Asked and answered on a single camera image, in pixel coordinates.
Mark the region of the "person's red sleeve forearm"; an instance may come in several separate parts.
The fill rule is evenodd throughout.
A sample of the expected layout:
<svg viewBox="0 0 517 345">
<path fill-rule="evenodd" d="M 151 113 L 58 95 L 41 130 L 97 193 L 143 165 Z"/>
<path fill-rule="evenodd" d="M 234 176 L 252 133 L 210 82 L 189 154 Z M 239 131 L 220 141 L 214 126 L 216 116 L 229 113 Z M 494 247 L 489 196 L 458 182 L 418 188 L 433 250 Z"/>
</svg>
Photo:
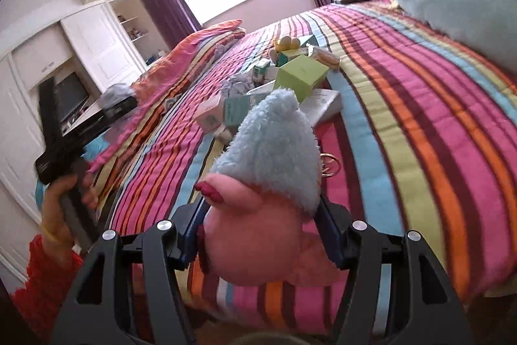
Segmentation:
<svg viewBox="0 0 517 345">
<path fill-rule="evenodd" d="M 33 238 L 29 250 L 28 280 L 11 294 L 11 299 L 32 332 L 42 343 L 48 344 L 82 259 L 70 251 L 69 262 L 61 267 L 45 253 L 42 235 Z"/>
</svg>

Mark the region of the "person's left hand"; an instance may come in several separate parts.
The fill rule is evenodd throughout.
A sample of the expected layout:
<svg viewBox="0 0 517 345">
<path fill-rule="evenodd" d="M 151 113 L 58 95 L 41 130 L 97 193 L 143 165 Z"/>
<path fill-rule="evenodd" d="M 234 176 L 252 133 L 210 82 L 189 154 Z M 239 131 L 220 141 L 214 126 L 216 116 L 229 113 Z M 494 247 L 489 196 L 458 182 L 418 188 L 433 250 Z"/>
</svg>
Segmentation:
<svg viewBox="0 0 517 345">
<path fill-rule="evenodd" d="M 70 265 L 75 246 L 75 235 L 65 220 L 60 200 L 77 182 L 78 176 L 75 174 L 58 178 L 47 187 L 42 205 L 42 247 L 45 254 L 60 267 Z"/>
</svg>

